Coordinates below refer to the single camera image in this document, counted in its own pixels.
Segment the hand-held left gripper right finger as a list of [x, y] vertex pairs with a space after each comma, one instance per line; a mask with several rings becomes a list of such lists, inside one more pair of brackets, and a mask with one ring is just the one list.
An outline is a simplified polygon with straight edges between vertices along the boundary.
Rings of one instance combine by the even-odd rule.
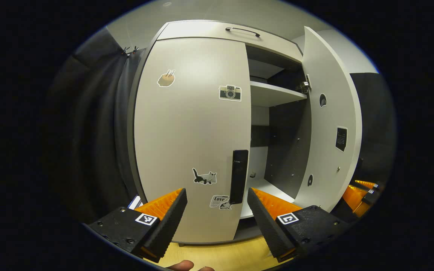
[[345, 233], [349, 224], [319, 206], [299, 207], [251, 187], [248, 205], [272, 257], [302, 259]]

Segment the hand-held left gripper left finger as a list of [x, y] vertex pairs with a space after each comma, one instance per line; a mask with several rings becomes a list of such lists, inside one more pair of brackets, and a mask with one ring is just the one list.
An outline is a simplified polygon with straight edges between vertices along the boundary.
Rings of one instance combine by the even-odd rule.
[[87, 226], [116, 247], [158, 263], [174, 238], [187, 203], [186, 189], [180, 188], [137, 208], [118, 207]]

